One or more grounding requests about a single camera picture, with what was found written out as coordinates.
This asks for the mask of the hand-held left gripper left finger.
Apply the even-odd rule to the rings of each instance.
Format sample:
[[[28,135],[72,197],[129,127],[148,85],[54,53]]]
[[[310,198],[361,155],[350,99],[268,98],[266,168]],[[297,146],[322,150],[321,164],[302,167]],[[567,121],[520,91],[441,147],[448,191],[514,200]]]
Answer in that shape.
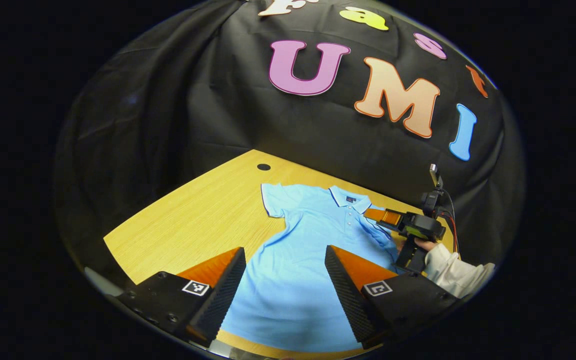
[[[241,246],[180,273],[158,271],[116,296],[156,328],[208,347],[217,338],[246,269]]]

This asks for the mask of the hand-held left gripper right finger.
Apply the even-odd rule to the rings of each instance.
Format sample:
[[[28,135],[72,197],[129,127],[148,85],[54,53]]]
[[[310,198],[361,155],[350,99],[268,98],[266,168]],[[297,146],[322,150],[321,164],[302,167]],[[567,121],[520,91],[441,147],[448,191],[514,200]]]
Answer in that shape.
[[[364,349],[400,343],[461,306],[461,300],[416,272],[398,275],[329,245],[324,264],[355,340]]]

